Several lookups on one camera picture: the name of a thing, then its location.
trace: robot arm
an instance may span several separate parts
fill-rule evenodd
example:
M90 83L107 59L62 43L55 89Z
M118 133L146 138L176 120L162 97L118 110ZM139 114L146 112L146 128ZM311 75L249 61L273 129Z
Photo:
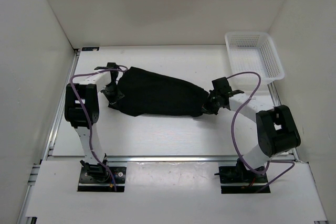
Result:
M242 93L230 97L229 109L236 111L248 97ZM253 169L263 166L274 156L295 148L301 143L291 112L285 105L273 107L251 99L240 110L240 114L257 124L258 144L243 156Z
M233 91L227 78L212 81L214 90L211 90L207 102L202 108L205 114L217 114L219 108L237 111L249 99L249 96L240 90ZM273 107L256 99L251 99L241 110L257 124L258 145L243 156L247 164L253 169L262 167L275 155L300 145L301 140L289 108L285 105Z
M101 69L118 69L118 66L115 63L110 63L107 67L98 67L95 70L101 71ZM71 84L66 87L65 119L75 128L80 138L85 155L81 164L85 172L98 180L105 179L107 176L105 167L97 161L99 160L104 165L107 163L107 156L101 148L96 127L99 118L98 92L105 88L111 93L118 93L115 84L117 76L118 72L116 71L96 73L75 84L76 91L88 112L90 122L88 122ZM92 128L91 141L89 123Z

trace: white panel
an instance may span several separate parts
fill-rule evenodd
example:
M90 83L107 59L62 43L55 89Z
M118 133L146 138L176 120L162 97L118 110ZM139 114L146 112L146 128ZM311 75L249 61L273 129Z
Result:
M336 223L336 0L287 0L271 30L286 76L276 83L291 108L331 223Z
M90 73L107 62L181 78L205 90L213 89L212 80L231 74L225 46L103 47L99 51L81 52L76 73ZM231 111L221 109L217 116L198 118L132 117L109 108L103 94L98 98L97 129L103 151L108 155L236 155L230 134ZM270 95L259 98L272 103ZM236 137L241 151L248 152L257 144L256 124L239 116ZM53 156L82 155L77 133L63 118Z
M74 53L47 0L0 0L0 223L15 223Z
M75 48L223 44L268 31L284 0L49 0Z
M274 178L288 164L272 164ZM41 165L28 216L37 224L309 224L325 215L307 164L297 164L263 195L222 195L216 163L131 164L124 193L77 192L78 162Z

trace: metal frame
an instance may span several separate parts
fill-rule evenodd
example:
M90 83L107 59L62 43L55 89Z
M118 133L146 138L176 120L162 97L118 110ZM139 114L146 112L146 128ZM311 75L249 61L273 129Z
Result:
M40 170L40 165L33 165L33 168L31 169L29 180L28 180L28 186L35 185L35 181L37 180L38 171Z
M47 160L49 149L50 149L50 147L54 146L54 144L55 144L55 139L56 139L56 136L57 136L58 128L59 128L59 125L60 125L60 122L61 122L61 119L62 119L62 115L63 115L66 86L67 86L67 84L70 80L70 77L75 73L75 69L76 69L76 66L77 66L79 55L80 55L80 51L79 50L75 51L75 57L73 59L72 65L69 69L66 83L63 87L61 99L58 103L55 119L54 119L54 122L52 123L53 125L52 125L50 133L49 133L47 145L46 145L42 160Z
M49 161L79 161L83 156L49 156ZM127 162L233 162L236 164L238 156L223 155L223 156L107 156L110 165L115 163ZM274 160L294 160L292 154L280 155L273 158Z
M270 93L272 101L273 101L273 105L274 106L280 106L281 105L280 97L278 95L278 91L277 91L277 88L275 87L274 82L270 83L267 86L268 86L268 90L269 90L269 93Z
M25 216L23 216L23 213L25 212L26 208L27 208L27 205L28 205L28 202L27 202L27 198L28 198L28 194L30 192L30 188L31 186L28 186L27 188L27 191L26 191L26 195L25 195L25 198L23 200L23 204L21 206L21 210L20 210L20 213L19 213L19 217L17 219L17 224L23 224L23 223L26 223L24 222L24 219L27 219Z

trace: white enclosure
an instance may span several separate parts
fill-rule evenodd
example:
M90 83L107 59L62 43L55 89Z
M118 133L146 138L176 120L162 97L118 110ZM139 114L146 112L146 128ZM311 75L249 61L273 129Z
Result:
M212 174L218 165L237 158L228 134L231 112L222 110L217 117L194 120L129 118L107 108L99 95L97 127L102 146L110 161L128 162L128 191L117 196L130 206L125 212L128 219L103 214L109 211L113 194L76 194L83 153L62 114L69 76L115 61L182 78L208 90L211 80L231 74L224 39L230 31L271 35L285 77L264 86L257 97L290 107L302 140L299 158L309 164L297 162L294 170L272 185L271 194L220 197L215 189L219 182ZM171 216L162 207L169 208L176 223L271 223L262 209L272 207L277 209L274 223L313 224L326 219L336 223L335 39L336 0L0 0L0 223L30 223L26 215L37 217L38 224L71 223L72 218L82 223L129 223L141 212L149 217L139 223L159 223ZM86 46L100 50L80 55L73 51ZM257 142L254 124L239 117L237 128L239 144L247 152ZM111 129L117 136L109 139ZM296 150L278 158L298 161ZM176 166L185 165L183 171L192 174L192 166L200 163L191 161L207 161L195 173L203 178L183 180L196 185L194 189L204 182L205 188L167 195L165 187L172 185L162 188L129 161L155 161L148 165L149 173L178 182L178 174L157 173L158 167L165 169L167 164L157 162L181 162ZM285 166L274 164L269 178ZM142 179L156 186L155 193L143 186L139 189ZM69 211L72 207L90 213L95 209L103 217L84 218ZM113 211L125 209L121 204ZM132 215L130 209L138 214ZM200 210L203 215L186 217Z

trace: white wall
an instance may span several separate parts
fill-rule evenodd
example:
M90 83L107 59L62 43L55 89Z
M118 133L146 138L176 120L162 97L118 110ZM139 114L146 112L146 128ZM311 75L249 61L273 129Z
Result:
M287 0L270 32L286 72L276 83L290 106L330 223L336 223L336 0Z
M75 48L223 44L268 31L285 0L48 0Z
M0 223L16 223L73 56L47 0L0 0Z

